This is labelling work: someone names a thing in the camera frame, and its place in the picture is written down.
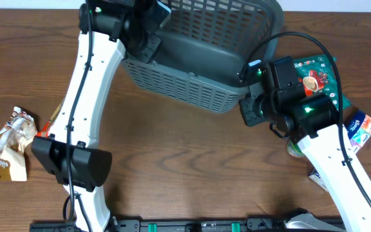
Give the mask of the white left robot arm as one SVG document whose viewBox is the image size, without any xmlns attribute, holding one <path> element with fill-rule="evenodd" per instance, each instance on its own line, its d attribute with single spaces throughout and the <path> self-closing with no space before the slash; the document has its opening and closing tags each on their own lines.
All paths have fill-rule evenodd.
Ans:
<svg viewBox="0 0 371 232">
<path fill-rule="evenodd" d="M 171 17 L 160 1 L 86 1 L 79 9 L 79 45 L 66 96 L 32 153 L 68 192 L 62 222 L 34 222 L 31 231 L 111 231 L 103 185 L 112 154 L 99 149 L 102 114 L 117 68 L 128 56 L 148 62 L 156 31 Z"/>
</svg>

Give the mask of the grey plastic basket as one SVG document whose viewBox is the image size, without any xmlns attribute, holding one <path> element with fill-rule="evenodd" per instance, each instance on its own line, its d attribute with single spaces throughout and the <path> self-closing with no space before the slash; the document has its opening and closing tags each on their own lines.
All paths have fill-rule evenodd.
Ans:
<svg viewBox="0 0 371 232">
<path fill-rule="evenodd" d="M 169 22 L 148 62 L 128 55 L 122 65 L 139 87 L 216 113 L 248 93 L 238 74 L 250 61 L 274 56 L 276 43 L 255 47 L 281 31 L 277 0 L 167 0 Z"/>
</svg>

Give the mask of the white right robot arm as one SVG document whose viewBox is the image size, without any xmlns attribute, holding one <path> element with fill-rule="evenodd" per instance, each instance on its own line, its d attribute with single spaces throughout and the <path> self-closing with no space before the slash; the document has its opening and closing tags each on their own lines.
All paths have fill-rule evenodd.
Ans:
<svg viewBox="0 0 371 232">
<path fill-rule="evenodd" d="M 300 77 L 291 57 L 254 61 L 242 70 L 249 87 L 239 101 L 244 123 L 269 122 L 312 163 L 347 231 L 371 231 L 371 180 L 343 124 L 342 95 L 317 72 Z"/>
</svg>

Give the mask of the green lid jar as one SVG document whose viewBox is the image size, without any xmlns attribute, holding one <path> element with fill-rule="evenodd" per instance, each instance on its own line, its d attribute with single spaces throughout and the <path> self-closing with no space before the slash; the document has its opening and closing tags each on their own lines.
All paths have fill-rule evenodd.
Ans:
<svg viewBox="0 0 371 232">
<path fill-rule="evenodd" d="M 293 157 L 302 158 L 305 156 L 299 149 L 298 145 L 294 144 L 291 140 L 287 141 L 286 147 L 287 147 L 287 152 L 289 153 L 289 155 L 292 155 Z"/>
</svg>

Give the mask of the green coffee bag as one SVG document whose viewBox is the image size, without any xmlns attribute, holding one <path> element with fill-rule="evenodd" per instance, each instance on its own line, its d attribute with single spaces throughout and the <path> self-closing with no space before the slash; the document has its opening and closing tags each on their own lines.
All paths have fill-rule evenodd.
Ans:
<svg viewBox="0 0 371 232">
<path fill-rule="evenodd" d="M 299 81 L 303 83 L 306 96 L 324 93 L 339 109 L 338 86 L 332 65 L 325 54 L 294 60 Z"/>
</svg>

